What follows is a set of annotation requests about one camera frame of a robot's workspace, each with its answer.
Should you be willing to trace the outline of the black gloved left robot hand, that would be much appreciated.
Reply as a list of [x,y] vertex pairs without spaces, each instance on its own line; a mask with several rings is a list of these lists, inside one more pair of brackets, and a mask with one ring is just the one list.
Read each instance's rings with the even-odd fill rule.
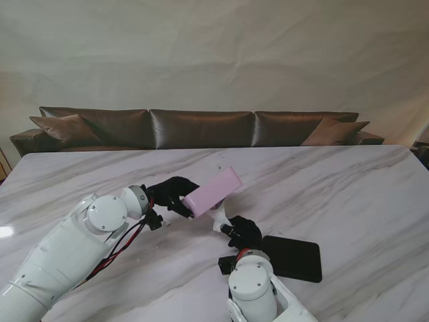
[[144,188],[144,191],[154,201],[155,205],[166,207],[168,211],[173,211],[185,218],[193,218],[193,212],[181,201],[200,186],[191,180],[173,176],[161,183]]

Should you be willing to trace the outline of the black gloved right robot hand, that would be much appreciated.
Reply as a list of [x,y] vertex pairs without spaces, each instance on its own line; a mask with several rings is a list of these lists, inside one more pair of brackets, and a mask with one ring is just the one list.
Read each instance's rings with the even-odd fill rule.
[[261,247],[262,233],[254,221],[240,215],[229,219],[230,224],[222,224],[221,232],[230,238],[228,246],[239,251]]

